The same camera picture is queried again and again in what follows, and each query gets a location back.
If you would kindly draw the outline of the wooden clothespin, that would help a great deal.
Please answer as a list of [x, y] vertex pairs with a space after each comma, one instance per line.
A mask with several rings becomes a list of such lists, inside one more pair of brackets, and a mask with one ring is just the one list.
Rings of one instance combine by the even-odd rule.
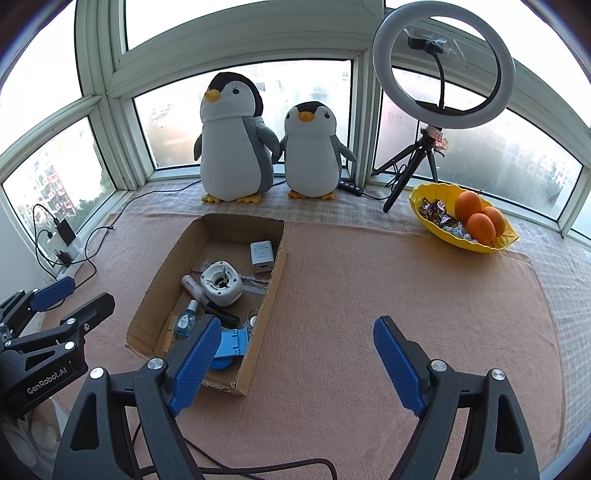
[[162, 337], [161, 351], [163, 354], [167, 354], [169, 352], [171, 346], [173, 345], [173, 343], [175, 341], [175, 333], [174, 333], [175, 324], [176, 324], [176, 316], [170, 315], [167, 320], [166, 327], [164, 329], [164, 334]]

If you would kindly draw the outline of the small blue glass bottle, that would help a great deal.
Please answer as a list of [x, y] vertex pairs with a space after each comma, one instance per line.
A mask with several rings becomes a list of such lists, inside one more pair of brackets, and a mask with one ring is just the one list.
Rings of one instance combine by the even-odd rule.
[[186, 309], [182, 311], [174, 324], [174, 335], [178, 338], [188, 338], [197, 323], [197, 300], [190, 300]]

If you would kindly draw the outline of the blue round tape measure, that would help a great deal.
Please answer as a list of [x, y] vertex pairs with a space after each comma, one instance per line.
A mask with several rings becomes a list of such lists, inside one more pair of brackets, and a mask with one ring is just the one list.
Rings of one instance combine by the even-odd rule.
[[209, 368], [214, 371], [225, 371], [235, 365], [236, 357], [214, 358]]

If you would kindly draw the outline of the white bottle grey cap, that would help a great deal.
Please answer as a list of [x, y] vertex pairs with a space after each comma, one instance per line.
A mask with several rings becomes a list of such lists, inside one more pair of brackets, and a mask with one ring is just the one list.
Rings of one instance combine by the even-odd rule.
[[181, 285], [185, 291], [199, 304], [206, 305], [208, 298], [200, 284], [191, 275], [184, 275], [181, 280]]

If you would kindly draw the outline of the blue plastic stand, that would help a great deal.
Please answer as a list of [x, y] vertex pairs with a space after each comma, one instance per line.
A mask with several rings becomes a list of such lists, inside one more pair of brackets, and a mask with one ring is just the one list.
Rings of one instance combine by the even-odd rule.
[[249, 329], [222, 329], [221, 343], [217, 348], [214, 359], [242, 357], [249, 347]]

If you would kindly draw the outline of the white plug-in device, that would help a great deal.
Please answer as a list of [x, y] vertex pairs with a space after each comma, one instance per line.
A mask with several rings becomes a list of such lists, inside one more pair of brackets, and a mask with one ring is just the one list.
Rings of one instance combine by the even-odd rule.
[[217, 306], [231, 306], [242, 296], [242, 277], [226, 261], [211, 264], [199, 279], [205, 296]]

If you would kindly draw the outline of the black cylinder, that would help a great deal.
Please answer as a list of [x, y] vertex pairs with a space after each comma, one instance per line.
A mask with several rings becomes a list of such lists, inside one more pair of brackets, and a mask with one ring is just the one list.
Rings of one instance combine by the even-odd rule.
[[211, 314], [221, 321], [221, 326], [225, 329], [238, 329], [240, 326], [240, 318], [235, 314], [229, 313], [223, 308], [217, 306], [213, 302], [208, 302], [204, 306], [207, 314]]

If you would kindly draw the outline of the white charger block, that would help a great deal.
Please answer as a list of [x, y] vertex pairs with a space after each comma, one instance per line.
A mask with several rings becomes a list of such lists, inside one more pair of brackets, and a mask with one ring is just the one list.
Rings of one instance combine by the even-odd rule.
[[273, 270], [273, 244], [271, 244], [270, 240], [253, 242], [249, 245], [249, 250], [253, 272], [266, 273]]

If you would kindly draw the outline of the small black plug adapter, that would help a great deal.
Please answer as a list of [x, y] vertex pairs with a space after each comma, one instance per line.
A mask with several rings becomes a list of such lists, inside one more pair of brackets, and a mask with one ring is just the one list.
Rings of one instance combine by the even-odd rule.
[[72, 258], [66, 251], [60, 250], [56, 256], [62, 266], [69, 267], [72, 264]]

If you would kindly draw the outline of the white power strip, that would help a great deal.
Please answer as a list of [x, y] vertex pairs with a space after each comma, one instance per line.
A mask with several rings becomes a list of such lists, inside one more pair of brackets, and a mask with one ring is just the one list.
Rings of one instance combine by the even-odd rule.
[[82, 264], [85, 262], [84, 248], [79, 238], [76, 238], [68, 246], [57, 249], [56, 253], [56, 278], [74, 278]]

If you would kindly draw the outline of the black power adapter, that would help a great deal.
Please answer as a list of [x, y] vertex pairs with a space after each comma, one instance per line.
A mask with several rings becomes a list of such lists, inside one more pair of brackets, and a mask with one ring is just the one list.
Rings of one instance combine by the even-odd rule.
[[76, 233], [66, 219], [58, 220], [56, 229], [66, 246], [71, 245], [76, 240]]

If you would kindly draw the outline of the open cardboard box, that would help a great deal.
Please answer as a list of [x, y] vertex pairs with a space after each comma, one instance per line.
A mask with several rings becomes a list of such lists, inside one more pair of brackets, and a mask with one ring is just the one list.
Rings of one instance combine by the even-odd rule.
[[[166, 256], [147, 289], [127, 331], [127, 346], [148, 358], [162, 355], [161, 343], [170, 315], [183, 311], [192, 297], [181, 285], [184, 275], [199, 280], [200, 274], [217, 261], [228, 262], [242, 277], [243, 293], [235, 304], [221, 307], [240, 318], [240, 326], [256, 317], [249, 347], [235, 365], [225, 371], [208, 371], [204, 385], [235, 395], [249, 392], [260, 348], [280, 286], [287, 248], [283, 220], [233, 214], [207, 214], [191, 221]], [[270, 240], [274, 266], [255, 273], [249, 245]]]

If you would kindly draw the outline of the pink blanket mat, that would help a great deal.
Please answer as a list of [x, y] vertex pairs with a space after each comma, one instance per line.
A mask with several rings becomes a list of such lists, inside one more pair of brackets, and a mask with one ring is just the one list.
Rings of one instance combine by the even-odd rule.
[[383, 315], [458, 370], [503, 369], [541, 467], [589, 432], [587, 248], [516, 221], [510, 249], [466, 252], [427, 232], [407, 202], [384, 214], [346, 193], [293, 201], [276, 187], [215, 211], [283, 219], [287, 260], [249, 393], [204, 388], [180, 416], [198, 462], [325, 457], [342, 479], [388, 477], [417, 420], [374, 347]]

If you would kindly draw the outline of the orange fruit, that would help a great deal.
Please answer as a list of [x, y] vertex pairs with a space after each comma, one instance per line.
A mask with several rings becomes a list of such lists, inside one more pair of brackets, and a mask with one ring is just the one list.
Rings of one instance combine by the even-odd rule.
[[506, 220], [502, 212], [493, 206], [486, 206], [482, 209], [482, 213], [493, 223], [496, 237], [502, 236], [506, 230]]
[[490, 246], [496, 238], [491, 220], [481, 213], [473, 214], [466, 222], [466, 230], [471, 237], [483, 245]]
[[467, 222], [475, 213], [481, 213], [483, 203], [481, 197], [473, 191], [462, 191], [454, 203], [454, 216], [461, 222]]

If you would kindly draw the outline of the large penguin plush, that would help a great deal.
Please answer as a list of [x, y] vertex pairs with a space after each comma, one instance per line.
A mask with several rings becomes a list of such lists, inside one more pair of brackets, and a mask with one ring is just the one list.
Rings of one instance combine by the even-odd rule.
[[273, 186], [280, 140], [263, 121], [263, 98], [245, 75], [221, 72], [200, 103], [201, 133], [193, 146], [200, 162], [204, 203], [256, 204]]

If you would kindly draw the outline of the wrapped candies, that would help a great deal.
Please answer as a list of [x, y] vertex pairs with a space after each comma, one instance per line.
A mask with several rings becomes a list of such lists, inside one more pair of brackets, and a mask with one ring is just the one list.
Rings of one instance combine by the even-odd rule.
[[431, 202], [424, 197], [419, 207], [419, 214], [437, 227], [457, 238], [468, 241], [473, 240], [462, 222], [450, 215], [444, 202], [439, 199]]

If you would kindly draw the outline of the small penguin plush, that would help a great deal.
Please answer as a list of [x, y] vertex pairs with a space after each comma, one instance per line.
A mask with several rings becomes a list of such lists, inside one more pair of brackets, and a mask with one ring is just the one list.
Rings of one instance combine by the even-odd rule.
[[334, 200], [342, 175], [342, 158], [356, 155], [339, 140], [334, 112], [322, 102], [291, 107], [284, 117], [280, 141], [290, 199]]

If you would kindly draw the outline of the black tripod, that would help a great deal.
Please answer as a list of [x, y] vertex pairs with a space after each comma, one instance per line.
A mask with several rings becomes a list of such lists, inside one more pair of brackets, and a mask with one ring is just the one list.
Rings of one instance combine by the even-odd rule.
[[442, 130], [429, 125], [427, 128], [421, 130], [421, 137], [414, 144], [408, 145], [380, 168], [374, 168], [372, 170], [373, 176], [380, 175], [385, 173], [389, 168], [395, 167], [406, 157], [409, 158], [406, 167], [394, 173], [392, 190], [383, 206], [385, 213], [388, 213], [394, 203], [396, 203], [424, 159], [428, 160], [433, 180], [436, 183], [439, 182], [435, 153], [438, 152], [444, 156], [443, 151], [445, 148], [443, 147], [443, 140]]

